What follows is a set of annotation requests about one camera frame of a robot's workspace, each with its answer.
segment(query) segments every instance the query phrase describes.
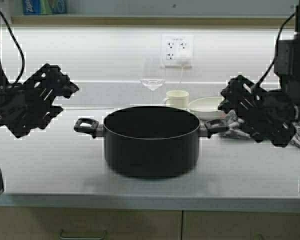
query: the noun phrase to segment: wall outlet plate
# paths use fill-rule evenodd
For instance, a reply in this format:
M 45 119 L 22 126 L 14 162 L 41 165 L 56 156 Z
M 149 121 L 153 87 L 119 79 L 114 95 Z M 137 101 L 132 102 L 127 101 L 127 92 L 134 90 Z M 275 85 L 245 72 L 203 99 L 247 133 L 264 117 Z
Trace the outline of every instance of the wall outlet plate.
M 162 35 L 161 57 L 162 63 L 166 67 L 192 67 L 194 36 L 183 34 Z

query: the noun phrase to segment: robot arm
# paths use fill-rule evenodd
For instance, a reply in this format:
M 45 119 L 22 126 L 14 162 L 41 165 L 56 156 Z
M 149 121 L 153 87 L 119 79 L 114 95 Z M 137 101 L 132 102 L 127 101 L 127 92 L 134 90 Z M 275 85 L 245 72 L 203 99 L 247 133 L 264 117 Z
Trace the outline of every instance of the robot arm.
M 22 58 L 22 68 L 14 83 L 9 83 L 0 60 L 0 127 L 7 126 L 16 138 L 32 129 L 45 129 L 63 109 L 53 106 L 56 97 L 69 99 L 79 90 L 57 65 L 45 64 L 23 84 L 19 83 L 24 70 L 24 55 L 2 12 L 0 15 L 15 41 Z
M 285 24 L 296 17 L 293 40 L 280 40 Z M 281 89 L 266 91 L 261 84 L 274 66 Z M 225 98 L 219 109 L 235 110 L 244 120 L 242 128 L 258 143 L 270 140 L 277 147 L 286 147 L 296 134 L 293 123 L 300 123 L 300 2 L 296 12 L 282 25 L 272 64 L 262 78 L 253 83 L 238 76 L 222 90 Z

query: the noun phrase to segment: wine glass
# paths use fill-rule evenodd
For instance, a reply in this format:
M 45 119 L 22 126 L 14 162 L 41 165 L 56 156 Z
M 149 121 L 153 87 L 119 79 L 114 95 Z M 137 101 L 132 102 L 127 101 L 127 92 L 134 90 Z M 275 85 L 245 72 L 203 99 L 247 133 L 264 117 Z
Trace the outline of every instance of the wine glass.
M 162 64 L 161 58 L 145 59 L 140 82 L 151 90 L 151 104 L 153 105 L 155 90 L 166 82 L 166 67 Z

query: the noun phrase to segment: cabinet handle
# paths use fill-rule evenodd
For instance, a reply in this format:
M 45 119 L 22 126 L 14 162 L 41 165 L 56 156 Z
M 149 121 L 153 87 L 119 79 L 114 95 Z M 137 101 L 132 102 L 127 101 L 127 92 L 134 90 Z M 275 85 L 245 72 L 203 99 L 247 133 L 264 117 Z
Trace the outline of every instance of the cabinet handle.
M 59 240 L 105 240 L 107 236 L 107 231 L 103 231 L 103 235 L 101 237 L 76 237 L 76 236 L 69 236 L 65 237 L 62 236 L 64 233 L 64 230 L 61 230 L 60 235 L 59 235 Z
M 266 240 L 262 234 L 256 234 L 253 240 Z

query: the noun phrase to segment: black pot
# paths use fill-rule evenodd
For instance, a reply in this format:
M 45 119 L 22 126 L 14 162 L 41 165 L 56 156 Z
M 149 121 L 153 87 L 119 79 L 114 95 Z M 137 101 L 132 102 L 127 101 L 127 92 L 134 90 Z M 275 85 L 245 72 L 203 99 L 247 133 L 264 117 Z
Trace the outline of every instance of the black pot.
M 225 132 L 221 120 L 206 122 L 192 113 L 165 106 L 131 107 L 111 113 L 104 123 L 81 118 L 74 130 L 104 137 L 104 154 L 116 172 L 137 178 L 176 177 L 193 169 L 199 137 Z

